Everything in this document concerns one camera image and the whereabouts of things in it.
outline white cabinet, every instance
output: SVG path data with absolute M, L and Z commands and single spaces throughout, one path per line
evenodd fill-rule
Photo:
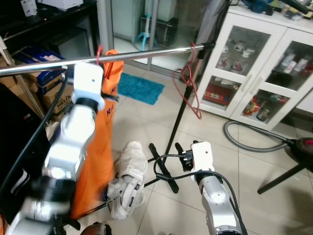
M 202 110 L 270 130 L 313 87 L 313 34 L 249 14 L 228 12 L 198 94 Z

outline gray hose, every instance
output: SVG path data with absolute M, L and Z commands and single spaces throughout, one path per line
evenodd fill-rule
M 229 133 L 228 131 L 228 127 L 230 125 L 233 125 L 233 124 L 237 124 L 237 125 L 240 125 L 240 126 L 245 126 L 251 130 L 254 130 L 260 134 L 263 134 L 265 136 L 268 136 L 272 139 L 276 139 L 276 140 L 280 140 L 282 143 L 280 143 L 279 145 L 276 145 L 276 146 L 273 146 L 273 147 L 270 147 L 270 148 L 255 148 L 255 147 L 251 147 L 251 146 L 247 146 L 245 144 L 242 144 L 240 142 L 238 142 L 237 140 L 235 140 Z M 257 153 L 269 153 L 269 152 L 273 152 L 273 151 L 276 151 L 276 150 L 279 150 L 281 148 L 284 148 L 286 147 L 288 144 L 288 142 L 290 142 L 289 139 L 283 137 L 283 136 L 280 136 L 278 134 L 275 134 L 275 133 L 272 133 L 272 132 L 269 132 L 269 131 L 266 131 L 266 130 L 263 130 L 261 128 L 258 128 L 258 127 L 255 127 L 255 126 L 250 126 L 250 125 L 247 125 L 247 124 L 244 124 L 244 123 L 241 123 L 241 122 L 238 122 L 238 121 L 228 121 L 224 124 L 224 127 L 223 127 L 223 132 L 226 136 L 226 138 L 232 142 L 234 145 L 244 149 L 244 150 L 247 150 L 247 151 L 250 151 L 250 152 L 257 152 Z

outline tripod base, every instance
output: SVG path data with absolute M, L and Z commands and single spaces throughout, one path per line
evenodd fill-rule
M 160 155 L 157 153 L 157 149 L 155 147 L 155 145 L 153 143 L 149 144 L 149 149 L 152 153 L 153 158 L 149 159 L 148 162 L 152 162 L 152 161 L 156 161 L 156 159 L 159 159 Z M 160 170 L 162 171 L 162 174 L 167 175 L 169 177 L 171 177 L 170 172 L 167 170 L 165 164 L 163 161 L 159 160 L 157 161 L 157 165 L 160 168 Z M 145 184 L 145 187 L 155 183 L 159 181 L 159 179 L 154 179 L 152 181 L 149 181 L 148 183 Z M 179 187 L 177 185 L 177 183 L 174 180 L 169 180 L 168 184 L 170 185 L 173 193 L 178 193 Z

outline black fabric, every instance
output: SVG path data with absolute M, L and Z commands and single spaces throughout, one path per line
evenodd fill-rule
M 24 102 L 0 83 L 0 184 L 40 122 Z M 39 177 L 49 147 L 43 130 L 10 180 L 4 198 L 0 199 L 0 210 L 8 223 L 12 222 L 29 193 L 31 180 Z M 22 176 L 23 169 L 29 174 L 30 181 L 14 195 L 11 188 Z

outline blue rug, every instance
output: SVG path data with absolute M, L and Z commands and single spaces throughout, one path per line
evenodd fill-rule
M 122 73 L 118 93 L 141 102 L 154 105 L 162 93 L 164 85 L 142 77 Z

